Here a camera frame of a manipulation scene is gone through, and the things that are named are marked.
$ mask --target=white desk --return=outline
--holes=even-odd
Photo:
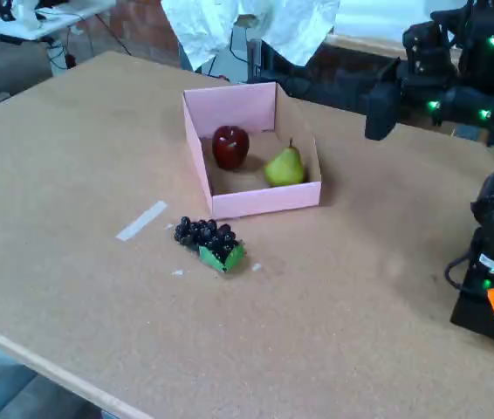
[[[42,16],[45,20],[39,21],[37,28],[31,28],[19,21],[4,22],[0,18],[0,35],[36,41],[45,36],[53,36],[55,32],[68,28],[80,20],[93,16],[114,7],[116,0],[72,0],[70,3],[60,4],[53,8],[43,8]],[[65,68],[65,54],[63,44],[55,38],[55,42],[48,44],[47,54],[51,61],[53,75],[60,74]]]

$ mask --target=dark grapes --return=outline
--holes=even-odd
[[[216,258],[219,259],[220,262],[222,262],[223,264],[225,264],[226,259],[228,258],[229,255],[230,255],[230,253],[228,251],[225,251],[224,249],[221,249],[221,250],[219,250],[216,253]]]
[[[216,231],[218,224],[216,224],[216,221],[214,220],[209,220],[206,223],[206,226],[210,229],[210,231]]]
[[[231,227],[229,224],[222,224],[218,231],[222,232],[222,234],[226,235],[231,233]]]
[[[181,243],[183,246],[190,246],[191,244],[193,244],[193,237],[190,236],[190,235],[187,235],[185,237],[183,237],[179,243]]]
[[[191,225],[191,220],[189,219],[188,216],[182,217],[181,225],[184,225],[185,227],[189,228],[189,226]]]
[[[236,239],[236,233],[234,233],[233,231],[230,231],[229,233],[227,233],[223,239],[226,241],[226,242],[233,242],[235,239]]]
[[[212,238],[212,231],[208,228],[204,229],[202,231],[202,238],[208,242]]]
[[[212,243],[212,246],[217,249],[219,248],[220,246],[222,246],[223,244],[223,241],[222,241],[222,238],[219,237],[219,236],[213,236],[211,239],[210,239],[210,242]]]
[[[187,216],[182,217],[181,223],[175,227],[174,239],[196,253],[200,246],[206,246],[223,264],[239,245],[229,224],[222,224],[218,228],[213,219],[192,222]]]
[[[185,234],[185,232],[188,230],[188,227],[185,226],[184,224],[179,224],[177,227],[175,227],[175,233],[176,234],[179,234],[180,236],[182,236],[183,234]]]

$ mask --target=pear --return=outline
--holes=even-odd
[[[292,142],[264,166],[264,177],[271,186],[297,185],[305,179],[301,155]]]

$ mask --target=brick wall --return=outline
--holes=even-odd
[[[123,42],[147,45],[177,56],[177,38],[161,8],[161,0],[117,0],[108,16],[106,23]],[[101,34],[105,29],[93,20],[91,31]]]

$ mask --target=tape strip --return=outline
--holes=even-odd
[[[129,238],[133,238],[136,234],[148,225],[152,220],[159,216],[168,205],[163,201],[158,201],[150,209],[144,211],[136,220],[130,223],[121,233],[117,235],[117,238],[123,242],[126,242]]]

